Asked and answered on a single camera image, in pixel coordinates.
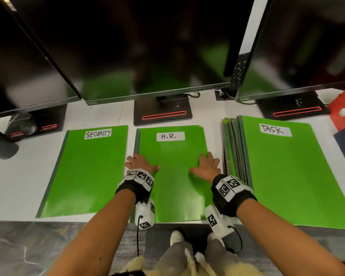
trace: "hand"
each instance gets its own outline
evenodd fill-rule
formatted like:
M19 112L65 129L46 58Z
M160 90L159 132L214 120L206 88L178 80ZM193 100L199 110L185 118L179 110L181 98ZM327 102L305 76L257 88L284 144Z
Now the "hand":
M191 167L189 172L212 184L214 178L221 174L221 169L217 168L219 162L220 159L214 159L211 152L207 153L207 158L203 154L200 154L199 166Z
M151 166L147 159L139 154L134 154L133 157L128 156L126 158L128 162L124 164L128 169L138 169L143 168L145 171L148 171L150 174L155 173L156 171L160 170L160 166Z

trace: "shoe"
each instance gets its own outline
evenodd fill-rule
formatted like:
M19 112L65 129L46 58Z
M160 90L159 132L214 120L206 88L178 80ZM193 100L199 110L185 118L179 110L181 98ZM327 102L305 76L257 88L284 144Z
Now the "shoe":
M182 233L178 230L173 231L170 236L170 246L172 246L174 243L182 241L184 241L184 236L182 235Z
M221 244L222 244L222 246L224 246L224 248L225 248L224 241L222 241L221 238L218 238L218 237L216 236L216 234L214 234L213 232L211 232L211 233L207 236L207 242L209 242L209 241L211 241L211 240L214 240L214 239L217 239L218 241L220 241Z

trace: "gray pants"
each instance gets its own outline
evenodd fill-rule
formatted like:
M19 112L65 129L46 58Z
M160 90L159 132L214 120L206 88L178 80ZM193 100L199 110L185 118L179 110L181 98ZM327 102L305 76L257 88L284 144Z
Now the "gray pants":
M188 267L188 260L184 253L187 248L193 257L192 245L186 241L174 243L156 264L156 268L164 276L178 276ZM217 239L207 244L205 252L206 262L216 272L217 276L224 276L224 269L230 264L239 262L236 255L226 251Z

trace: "monitor stand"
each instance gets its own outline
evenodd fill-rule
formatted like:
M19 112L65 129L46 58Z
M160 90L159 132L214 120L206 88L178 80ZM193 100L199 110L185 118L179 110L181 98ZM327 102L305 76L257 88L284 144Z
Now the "monitor stand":
M187 94L141 97L134 100L134 125L192 118Z
M315 91L257 100L263 116L272 120L289 120L330 114Z
M12 141L19 141L24 138L62 131L67 106L67 104L61 104L13 115L5 135Z

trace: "handwritten label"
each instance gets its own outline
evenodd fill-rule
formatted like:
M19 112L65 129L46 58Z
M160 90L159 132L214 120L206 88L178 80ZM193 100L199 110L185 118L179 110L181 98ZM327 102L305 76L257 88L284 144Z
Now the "handwritten label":
M96 131L88 131L84 135L84 139L108 138L110 136L111 136L111 128L110 129L103 129L103 130L96 130Z
M159 132L157 141L177 141L185 140L185 132Z
M259 124L261 132L270 135L292 136L290 128Z

